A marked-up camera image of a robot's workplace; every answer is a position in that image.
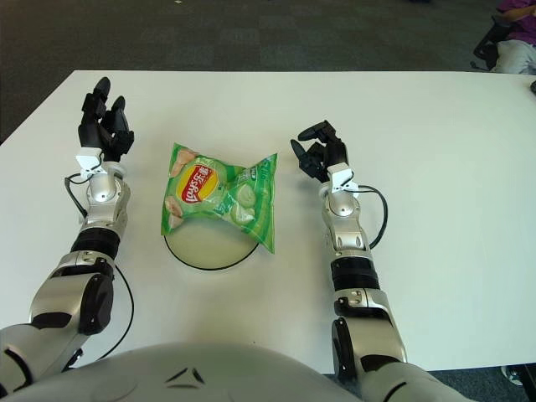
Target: person's knee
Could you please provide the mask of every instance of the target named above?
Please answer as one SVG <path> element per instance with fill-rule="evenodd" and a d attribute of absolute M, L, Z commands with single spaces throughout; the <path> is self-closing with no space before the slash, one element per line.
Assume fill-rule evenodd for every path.
<path fill-rule="evenodd" d="M 499 42 L 497 44 L 499 58 L 493 72 L 520 74 L 526 71 L 530 60 L 528 46 L 520 41 Z"/>

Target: floor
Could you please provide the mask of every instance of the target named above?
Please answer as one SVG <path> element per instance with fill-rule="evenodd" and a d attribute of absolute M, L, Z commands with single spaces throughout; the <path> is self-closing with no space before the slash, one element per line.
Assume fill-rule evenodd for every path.
<path fill-rule="evenodd" d="M 0 142 L 72 70 L 471 70 L 494 0 L 2 0 Z M 436 372 L 525 401 L 498 368 Z"/>

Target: lay's logo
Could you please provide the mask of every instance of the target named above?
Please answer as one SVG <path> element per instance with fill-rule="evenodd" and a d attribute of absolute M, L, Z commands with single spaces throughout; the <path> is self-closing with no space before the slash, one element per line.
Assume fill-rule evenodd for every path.
<path fill-rule="evenodd" d="M 180 178 L 177 197 L 186 204 L 200 203 L 206 199 L 218 185 L 218 174 L 204 165 L 189 167 Z"/>

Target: silver metal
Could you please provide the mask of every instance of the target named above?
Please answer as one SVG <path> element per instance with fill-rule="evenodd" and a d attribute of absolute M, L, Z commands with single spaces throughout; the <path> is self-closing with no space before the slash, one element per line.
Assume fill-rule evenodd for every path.
<path fill-rule="evenodd" d="M 80 231 L 89 228 L 104 228 L 113 230 L 121 238 L 128 221 L 126 205 L 130 199 L 131 190 L 121 178 L 121 174 L 125 172 L 121 164 L 107 164 L 106 168 L 108 173 L 97 174 L 90 180 L 87 188 L 90 207 Z"/>
<path fill-rule="evenodd" d="M 337 191 L 327 195 L 328 204 L 331 211 L 337 216 L 349 216 L 355 209 L 359 209 L 358 201 L 352 193 Z"/>
<path fill-rule="evenodd" d="M 384 312 L 384 318 L 345 317 L 350 338 L 352 339 L 353 356 L 358 376 L 363 374 L 361 358 L 370 354 L 381 354 L 406 361 L 406 352 L 399 330 L 387 301 L 387 295 L 380 289 L 343 289 L 335 292 L 335 302 L 344 303 L 355 308 L 373 308 Z"/>
<path fill-rule="evenodd" d="M 131 350 L 70 370 L 16 392 L 7 402 L 148 400 L 360 401 L 305 364 L 266 348 L 175 343 Z"/>
<path fill-rule="evenodd" d="M 74 266 L 74 265 L 94 265 L 97 258 L 104 258 L 109 266 L 111 266 L 113 269 L 116 268 L 115 261 L 108 255 L 104 253 L 100 253 L 98 251 L 91 251 L 91 250 L 81 250 L 81 251 L 72 251 L 69 254 L 64 255 L 61 257 L 61 260 L 59 260 L 59 264 L 56 267 L 55 270 L 52 271 L 49 278 L 54 276 L 54 274 L 65 268 L 66 266 Z"/>
<path fill-rule="evenodd" d="M 359 224 L 359 203 L 350 193 L 345 193 L 343 197 L 353 203 L 353 209 L 350 215 L 341 216 L 335 214 L 328 195 L 324 198 L 324 206 L 322 208 L 322 219 L 331 237 L 332 253 L 335 257 L 356 256 L 372 260 L 367 235 Z M 346 204 L 339 204 L 340 209 L 347 208 L 341 205 Z"/>
<path fill-rule="evenodd" d="M 352 339 L 353 360 L 358 378 L 364 375 L 362 358 L 369 355 L 390 356 L 406 361 L 405 347 L 399 332 L 389 320 L 377 317 L 345 317 Z"/>
<path fill-rule="evenodd" d="M 361 379 L 361 394 L 367 402 L 467 402 L 422 368 L 408 363 L 391 363 L 370 371 Z"/>
<path fill-rule="evenodd" d="M 126 204 L 130 189 L 123 182 L 125 168 L 116 162 L 104 162 L 99 167 L 97 148 L 82 149 L 77 155 L 82 177 L 90 178 L 87 189 L 88 214 L 81 231 L 100 227 L 115 231 L 122 237 L 126 227 Z M 30 320 L 45 313 L 67 313 L 70 320 L 61 328 L 41 328 L 20 324 L 0 331 L 0 384 L 9 393 L 26 381 L 23 370 L 3 351 L 16 353 L 27 366 L 32 381 L 61 373 L 65 365 L 81 348 L 86 335 L 80 334 L 80 309 L 85 289 L 95 273 L 55 276 L 66 266 L 91 266 L 98 258 L 115 269 L 114 260 L 92 250 L 80 250 L 64 255 L 58 266 L 38 289 L 30 307 Z"/>
<path fill-rule="evenodd" d="M 350 307 L 367 307 L 368 299 L 365 289 L 342 289 L 335 291 L 335 302 L 344 303 L 343 299 L 348 299 Z"/>

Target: crinkled plastic wrapper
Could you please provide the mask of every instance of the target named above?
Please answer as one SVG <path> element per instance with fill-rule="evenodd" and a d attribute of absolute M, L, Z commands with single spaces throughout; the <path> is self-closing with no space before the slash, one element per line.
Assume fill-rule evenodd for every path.
<path fill-rule="evenodd" d="M 274 253 L 274 175 L 277 154 L 253 167 L 228 165 L 174 144 L 162 206 L 162 235 L 185 219 L 230 222 Z"/>

